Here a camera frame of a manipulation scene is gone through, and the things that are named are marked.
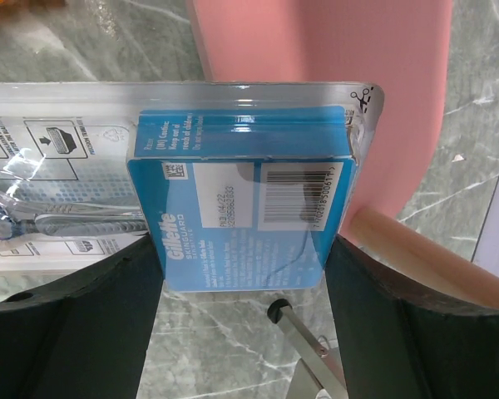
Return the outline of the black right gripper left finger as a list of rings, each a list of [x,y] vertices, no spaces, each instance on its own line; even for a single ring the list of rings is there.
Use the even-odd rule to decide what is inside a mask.
[[[0,398],[134,398],[164,281],[149,236],[0,302]]]

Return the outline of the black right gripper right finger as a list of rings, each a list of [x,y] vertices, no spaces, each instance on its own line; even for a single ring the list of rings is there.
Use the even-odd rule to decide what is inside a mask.
[[[499,310],[439,293],[342,237],[325,279],[351,398],[499,398]]]

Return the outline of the blue boxed razor pack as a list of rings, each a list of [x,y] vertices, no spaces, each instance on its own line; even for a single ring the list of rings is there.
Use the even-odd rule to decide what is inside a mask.
[[[0,83],[0,271],[149,236],[177,291],[313,287],[383,104],[365,82]]]

